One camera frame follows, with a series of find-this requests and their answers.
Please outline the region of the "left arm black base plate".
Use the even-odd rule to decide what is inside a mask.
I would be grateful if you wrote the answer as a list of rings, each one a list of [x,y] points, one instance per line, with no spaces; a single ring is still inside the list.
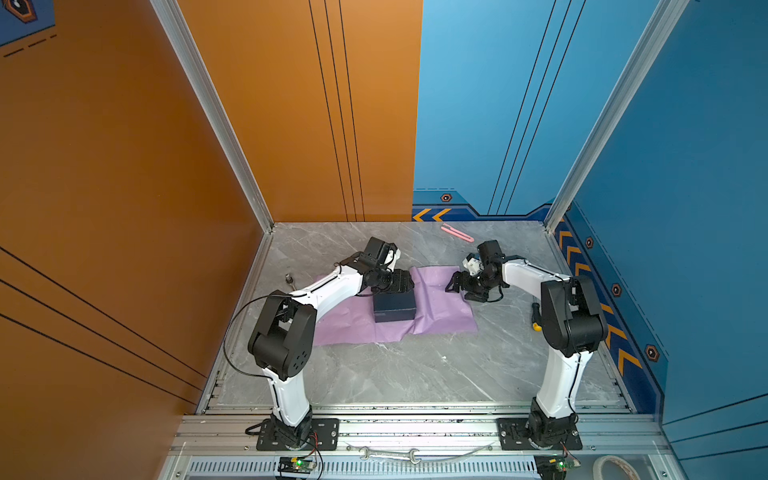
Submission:
[[[306,450],[335,451],[339,440],[338,418],[310,418],[291,427],[272,415],[261,424],[258,451]]]

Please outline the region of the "dark navy gift box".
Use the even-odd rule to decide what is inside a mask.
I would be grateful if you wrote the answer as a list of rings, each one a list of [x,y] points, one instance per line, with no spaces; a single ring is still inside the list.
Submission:
[[[377,293],[373,296],[376,323],[412,321],[416,317],[416,296],[413,290],[401,293]]]

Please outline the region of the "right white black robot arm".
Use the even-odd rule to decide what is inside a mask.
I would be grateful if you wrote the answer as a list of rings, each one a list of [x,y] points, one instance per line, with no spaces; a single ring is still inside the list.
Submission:
[[[468,301],[487,302],[494,288],[516,287],[535,299],[532,318],[549,352],[542,385],[532,400],[519,437],[532,447],[560,447],[577,432],[576,396],[586,366],[607,338],[608,325],[592,280],[536,266],[523,258],[464,261],[445,291],[462,293]]]

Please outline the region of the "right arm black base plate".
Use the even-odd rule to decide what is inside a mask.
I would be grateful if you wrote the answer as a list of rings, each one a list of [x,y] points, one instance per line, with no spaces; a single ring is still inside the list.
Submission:
[[[583,449],[580,433],[568,418],[539,422],[523,418],[499,418],[496,428],[504,451]]]

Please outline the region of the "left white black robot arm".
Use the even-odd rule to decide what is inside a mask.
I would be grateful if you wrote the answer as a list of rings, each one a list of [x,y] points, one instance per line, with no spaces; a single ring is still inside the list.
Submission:
[[[400,294],[414,286],[407,270],[385,266],[358,270],[341,265],[303,289],[275,291],[267,296],[247,349],[270,383],[273,408],[269,425],[278,442],[299,449],[310,440],[312,407],[303,369],[312,353],[317,321],[365,290]]]

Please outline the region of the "pink wrapping paper sheet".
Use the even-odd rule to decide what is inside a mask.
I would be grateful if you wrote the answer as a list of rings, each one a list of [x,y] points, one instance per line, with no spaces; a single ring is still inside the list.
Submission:
[[[318,320],[313,344],[392,343],[408,335],[475,333],[472,309],[458,294],[445,286],[458,269],[452,266],[412,267],[415,283],[415,313],[409,320],[379,322],[372,297],[344,300]]]

